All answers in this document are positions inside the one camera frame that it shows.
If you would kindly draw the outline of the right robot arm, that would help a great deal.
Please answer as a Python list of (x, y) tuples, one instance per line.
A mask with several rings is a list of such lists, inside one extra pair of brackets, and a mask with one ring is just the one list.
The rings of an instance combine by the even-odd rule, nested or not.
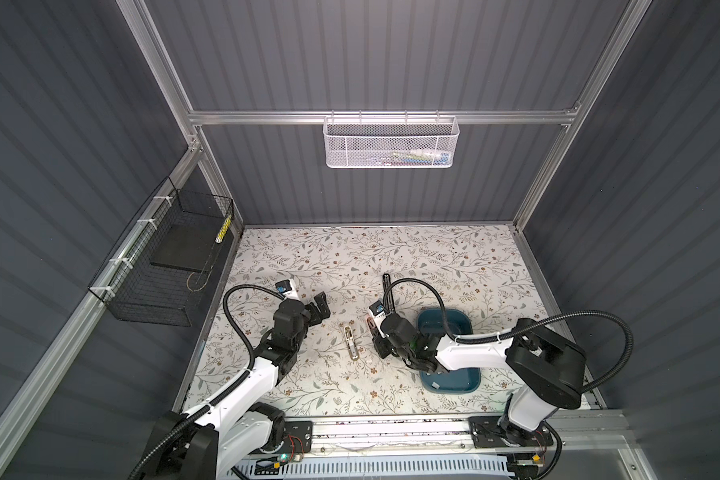
[(403, 364), (428, 375), (465, 369), (506, 369), (521, 380), (488, 431), (508, 446), (537, 439), (557, 411), (581, 407), (586, 357), (575, 343), (529, 318), (493, 336), (425, 334), (397, 313), (369, 316), (371, 331)]

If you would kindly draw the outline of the black stapler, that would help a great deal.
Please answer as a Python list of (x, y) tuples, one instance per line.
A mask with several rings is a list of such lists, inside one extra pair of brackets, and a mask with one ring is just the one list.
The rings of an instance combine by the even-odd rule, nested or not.
[(389, 273), (382, 274), (382, 286), (383, 286), (383, 297), (382, 304), (386, 314), (392, 314), (395, 312), (394, 295), (391, 292), (392, 278)]

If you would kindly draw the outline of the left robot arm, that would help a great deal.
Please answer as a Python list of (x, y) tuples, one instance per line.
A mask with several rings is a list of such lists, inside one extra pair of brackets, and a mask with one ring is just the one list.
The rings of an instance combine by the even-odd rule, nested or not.
[[(253, 345), (234, 320), (228, 305), (232, 294), (254, 290), (280, 301), (273, 327)], [(248, 355), (246, 366), (200, 404), (164, 414), (153, 427), (130, 479), (220, 479), (249, 453), (275, 453), (285, 436), (285, 414), (261, 398), (292, 370), (308, 330), (331, 316), (327, 296), (317, 293), (304, 303), (289, 280), (274, 289), (242, 284), (221, 300), (224, 316)]]

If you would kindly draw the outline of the pink mini stapler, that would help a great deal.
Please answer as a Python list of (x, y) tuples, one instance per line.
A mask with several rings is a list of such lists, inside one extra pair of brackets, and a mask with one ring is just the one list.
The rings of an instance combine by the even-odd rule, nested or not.
[(371, 318), (367, 318), (367, 319), (366, 319), (366, 324), (367, 324), (367, 326), (368, 326), (368, 330), (369, 330), (369, 332), (370, 332), (370, 334), (371, 334), (371, 337), (372, 337), (373, 339), (376, 339), (377, 336), (378, 336), (378, 332), (377, 332), (376, 325), (375, 325), (374, 321), (373, 321)]

